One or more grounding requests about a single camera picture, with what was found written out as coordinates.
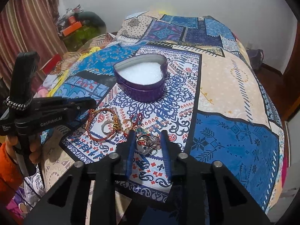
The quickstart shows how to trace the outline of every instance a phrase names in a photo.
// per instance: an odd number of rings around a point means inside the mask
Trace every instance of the silver ring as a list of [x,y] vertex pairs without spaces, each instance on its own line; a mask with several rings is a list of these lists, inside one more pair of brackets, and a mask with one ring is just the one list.
[[101,125],[101,130],[102,130],[102,133],[105,134],[105,135],[110,135],[112,131],[109,131],[109,132],[105,132],[104,131],[104,127],[108,124],[113,124],[113,121],[112,120],[106,120],[102,125]]
[[[143,146],[146,146],[147,148],[143,150],[144,151],[140,151],[137,149],[137,146],[139,144],[139,141],[141,138],[147,138],[147,144],[146,145],[143,145]],[[142,155],[150,155],[150,156],[154,156],[158,153],[158,150],[156,148],[157,144],[158,144],[158,141],[157,141],[157,138],[158,137],[150,137],[146,134],[142,134],[140,135],[137,139],[136,139],[136,151],[139,153],[139,154],[142,154]]]
[[148,151],[148,154],[150,156],[155,156],[157,153],[158,153],[157,148],[150,148],[149,151]]

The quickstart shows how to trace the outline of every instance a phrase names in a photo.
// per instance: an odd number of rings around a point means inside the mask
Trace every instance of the braided wrist strap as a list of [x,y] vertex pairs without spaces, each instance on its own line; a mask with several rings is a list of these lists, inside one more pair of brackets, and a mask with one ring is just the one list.
[[13,109],[16,109],[16,110],[19,110],[19,111],[24,111],[31,104],[31,101],[32,101],[32,97],[27,102],[25,102],[23,104],[20,104],[20,103],[16,103],[16,102],[11,101],[9,99],[9,96],[8,96],[5,100],[5,105],[7,107],[10,107],[10,108],[13,108]]

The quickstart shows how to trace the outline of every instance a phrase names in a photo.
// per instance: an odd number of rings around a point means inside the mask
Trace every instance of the striped curtain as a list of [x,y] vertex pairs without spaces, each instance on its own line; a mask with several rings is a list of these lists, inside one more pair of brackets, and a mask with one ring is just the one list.
[[36,91],[45,79],[39,69],[54,55],[67,52],[55,27],[57,7],[58,0],[9,0],[0,13],[0,78],[8,87],[18,53],[36,51],[40,56],[32,82]]

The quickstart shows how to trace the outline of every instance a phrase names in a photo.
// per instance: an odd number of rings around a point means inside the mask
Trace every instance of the pink cloth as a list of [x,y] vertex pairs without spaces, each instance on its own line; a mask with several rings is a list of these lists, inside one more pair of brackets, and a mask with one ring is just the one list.
[[22,217],[22,211],[19,209],[17,203],[13,199],[11,199],[11,201],[8,203],[6,209],[15,214],[18,218],[24,219]]
[[37,90],[37,98],[47,97],[48,93],[49,91],[44,86],[40,86]]

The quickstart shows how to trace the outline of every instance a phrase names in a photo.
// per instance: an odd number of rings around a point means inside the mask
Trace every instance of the patterned blanket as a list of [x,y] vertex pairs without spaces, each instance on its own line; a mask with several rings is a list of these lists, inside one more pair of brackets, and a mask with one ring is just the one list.
[[[114,64],[142,54],[168,59],[165,94],[152,103],[126,96],[113,74]],[[70,68],[54,96],[91,96],[98,108],[113,108],[120,119],[142,113],[142,127],[152,134],[167,130],[169,139],[197,160],[222,161],[263,211],[278,200],[284,152],[280,118],[244,47],[229,28],[210,16],[144,12],[127,17],[113,42]],[[98,161],[125,141],[121,133],[102,144],[91,140],[81,126],[84,116],[44,133],[46,191],[74,161]],[[104,136],[101,125],[108,118],[109,114],[99,113],[91,133]],[[116,183],[117,222],[177,224],[180,192],[168,180],[161,150],[155,156],[135,153],[130,179]]]

